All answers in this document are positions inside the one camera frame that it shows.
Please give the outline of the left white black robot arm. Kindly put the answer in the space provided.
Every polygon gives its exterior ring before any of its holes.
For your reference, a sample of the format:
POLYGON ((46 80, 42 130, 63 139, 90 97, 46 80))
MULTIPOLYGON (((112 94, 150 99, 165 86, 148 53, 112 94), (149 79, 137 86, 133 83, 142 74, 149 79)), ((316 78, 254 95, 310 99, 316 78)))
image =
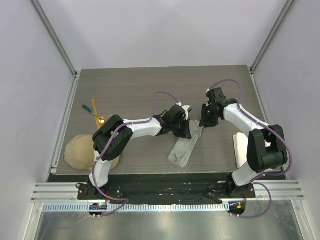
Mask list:
POLYGON ((125 150, 128 143, 141 137, 157 137, 172 132, 177 138, 190 140, 190 118, 183 112, 154 115, 145 119, 128 120, 114 115, 92 137, 94 160, 87 194, 100 200, 106 197, 106 185, 112 163, 125 150))

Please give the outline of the grey cloth napkin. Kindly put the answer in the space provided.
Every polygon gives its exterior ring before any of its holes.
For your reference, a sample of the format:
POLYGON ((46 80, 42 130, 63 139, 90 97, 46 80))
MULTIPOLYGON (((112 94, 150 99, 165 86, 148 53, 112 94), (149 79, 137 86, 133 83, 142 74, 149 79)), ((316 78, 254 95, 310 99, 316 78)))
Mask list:
POLYGON ((185 168, 191 158, 192 152, 202 135, 203 127, 198 120, 190 121, 191 139, 179 138, 167 157, 169 163, 185 168))

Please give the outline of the green handled gold utensil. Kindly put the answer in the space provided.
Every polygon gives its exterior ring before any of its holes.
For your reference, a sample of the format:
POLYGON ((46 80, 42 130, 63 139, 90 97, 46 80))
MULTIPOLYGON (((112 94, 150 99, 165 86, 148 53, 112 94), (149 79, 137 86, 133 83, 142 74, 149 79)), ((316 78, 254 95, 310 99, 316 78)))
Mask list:
POLYGON ((96 118, 100 118, 97 114, 95 114, 94 112, 93 112, 93 110, 91 110, 88 106, 86 106, 86 105, 82 105, 82 107, 83 107, 83 109, 85 109, 87 112, 89 112, 89 113, 91 113, 92 115, 94 115, 96 118))

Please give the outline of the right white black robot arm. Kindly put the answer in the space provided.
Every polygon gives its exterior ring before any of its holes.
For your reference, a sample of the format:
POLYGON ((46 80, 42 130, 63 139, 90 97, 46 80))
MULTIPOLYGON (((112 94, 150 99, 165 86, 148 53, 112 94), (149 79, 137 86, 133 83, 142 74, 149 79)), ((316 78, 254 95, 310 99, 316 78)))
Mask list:
POLYGON ((241 196, 253 180, 288 162, 284 131, 279 125, 270 126, 260 121, 234 100, 202 105, 201 127, 215 127, 219 120, 232 123, 247 137, 246 162, 226 179, 228 196, 241 196))

